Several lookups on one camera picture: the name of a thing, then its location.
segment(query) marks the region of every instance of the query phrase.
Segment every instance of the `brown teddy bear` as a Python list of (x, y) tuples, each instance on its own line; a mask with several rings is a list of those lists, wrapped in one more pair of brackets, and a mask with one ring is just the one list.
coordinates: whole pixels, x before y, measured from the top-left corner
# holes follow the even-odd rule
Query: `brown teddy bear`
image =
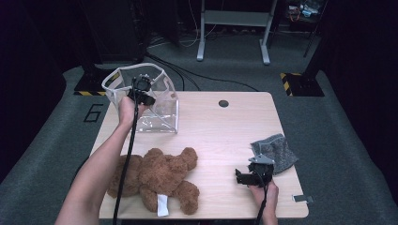
[[(144, 206), (151, 212), (158, 210), (158, 194), (177, 198), (181, 210), (192, 215), (198, 209), (199, 189), (184, 180), (188, 171), (196, 167), (198, 156), (193, 148), (185, 148), (179, 156), (164, 155), (152, 148), (144, 157), (132, 155), (123, 187), (122, 197), (140, 193)], [(121, 156), (108, 194), (117, 197), (120, 175), (126, 156)]]

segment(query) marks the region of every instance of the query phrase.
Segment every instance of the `clear plastic bag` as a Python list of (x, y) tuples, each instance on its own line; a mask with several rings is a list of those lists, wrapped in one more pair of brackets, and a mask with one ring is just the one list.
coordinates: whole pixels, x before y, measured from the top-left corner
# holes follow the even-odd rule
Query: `clear plastic bag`
[(156, 101), (137, 122), (137, 132), (178, 132), (178, 96), (172, 80), (164, 69), (154, 64), (143, 63), (119, 67), (102, 82), (108, 99), (118, 110), (118, 103), (132, 89), (134, 77), (147, 74), (155, 78), (147, 92)]

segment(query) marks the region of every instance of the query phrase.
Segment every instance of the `gray fabric pouch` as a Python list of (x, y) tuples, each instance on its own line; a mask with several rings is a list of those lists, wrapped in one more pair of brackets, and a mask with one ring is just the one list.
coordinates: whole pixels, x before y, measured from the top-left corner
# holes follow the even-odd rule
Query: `gray fabric pouch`
[(299, 158), (289, 149), (283, 134), (270, 136), (262, 141), (251, 143), (254, 155), (263, 154), (275, 161), (274, 175), (292, 167)]

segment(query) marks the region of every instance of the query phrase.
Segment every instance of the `carpeted floor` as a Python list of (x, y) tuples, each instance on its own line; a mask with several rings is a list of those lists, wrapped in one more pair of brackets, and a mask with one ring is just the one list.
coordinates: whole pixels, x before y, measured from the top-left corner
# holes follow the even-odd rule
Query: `carpeted floor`
[[(202, 91), (247, 92), (253, 91), (253, 87), (272, 94), (289, 147), (299, 158), (296, 168), (304, 194), (315, 199), (315, 203), (308, 205), (309, 216), (280, 219), (280, 224), (398, 224), (398, 208), (383, 175), (350, 126), (326, 74), (320, 71), (316, 77), (324, 97), (289, 97), (283, 89), (280, 73), (303, 72), (316, 43), (303, 58), (308, 41), (304, 36), (278, 34), (269, 50), (271, 64), (265, 66), (259, 38), (214, 37), (207, 41), (203, 62), (196, 61), (198, 42), (179, 48), (166, 43), (149, 47), (148, 52), (198, 75), (234, 81), (214, 81), (185, 72)], [(153, 61), (146, 58), (144, 62)], [(182, 91), (181, 78), (167, 66), (158, 65), (165, 68), (176, 89)], [(90, 154), (109, 104), (106, 97), (73, 95), (82, 75), (80, 67), (64, 74), (68, 86), (63, 98), (1, 184), (0, 224), (54, 223), (76, 170)], [(185, 80), (184, 90), (197, 88)], [(84, 122), (93, 104), (99, 104), (95, 108), (100, 112), (99, 119)], [(111, 220), (101, 221), (101, 224), (111, 223)]]

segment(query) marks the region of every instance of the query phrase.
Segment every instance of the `person's hand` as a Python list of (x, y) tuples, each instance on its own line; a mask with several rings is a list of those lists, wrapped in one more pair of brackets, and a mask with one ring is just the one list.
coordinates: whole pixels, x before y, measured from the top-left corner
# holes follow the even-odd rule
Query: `person's hand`
[[(261, 202), (264, 200), (264, 189), (257, 186), (249, 186), (251, 190), (255, 203), (258, 207), (261, 206)], [(277, 224), (278, 219), (276, 218), (276, 205), (278, 203), (279, 188), (275, 185), (273, 180), (268, 183), (267, 191), (267, 203), (266, 208), (263, 212), (263, 219), (265, 224)]]
[[(119, 124), (132, 127), (134, 120), (135, 103), (129, 97), (123, 97), (119, 102)], [(138, 106), (138, 117), (143, 115), (143, 112), (149, 107), (146, 105)]]

